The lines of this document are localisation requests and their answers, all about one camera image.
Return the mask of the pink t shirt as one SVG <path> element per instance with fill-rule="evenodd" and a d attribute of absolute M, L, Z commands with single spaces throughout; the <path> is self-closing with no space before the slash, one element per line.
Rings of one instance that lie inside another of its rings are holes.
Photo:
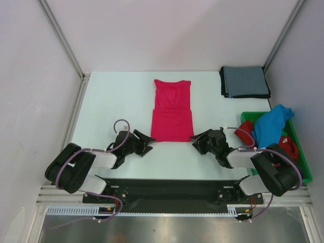
<path fill-rule="evenodd" d="M 194 135 L 190 106 L 191 81 L 170 83 L 154 80 L 155 107 L 151 136 L 157 142 L 189 142 Z"/>

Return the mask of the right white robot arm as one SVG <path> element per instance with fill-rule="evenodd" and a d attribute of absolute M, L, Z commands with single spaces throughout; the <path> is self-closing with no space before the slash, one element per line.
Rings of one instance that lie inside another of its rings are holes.
<path fill-rule="evenodd" d="M 257 148 L 252 135 L 250 145 L 230 147 L 224 130 L 234 127 L 209 129 L 190 137 L 193 147 L 201 154 L 211 153 L 220 166 L 235 169 L 247 168 L 257 171 L 256 175 L 239 180 L 234 189 L 234 199 L 246 203 L 253 194 L 270 192 L 282 196 L 288 191 L 298 190 L 303 184 L 303 176 L 293 159 L 276 143 L 265 148 Z"/>

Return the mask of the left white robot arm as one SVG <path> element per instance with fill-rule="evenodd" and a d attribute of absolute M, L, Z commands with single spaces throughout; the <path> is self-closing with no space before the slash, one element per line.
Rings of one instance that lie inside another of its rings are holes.
<path fill-rule="evenodd" d="M 115 170 L 125 162 L 126 156 L 132 153 L 140 157 L 146 155 L 153 149 L 149 145 L 153 142 L 156 142 L 156 139 L 138 130 L 132 133 L 121 130 L 107 150 L 82 149 L 75 143 L 69 143 L 47 167 L 45 178 L 58 189 L 70 194 L 77 191 L 94 193 L 95 198 L 104 203 L 112 196 L 112 190 L 107 187 L 108 181 L 97 175 L 89 175 L 89 170 Z"/>

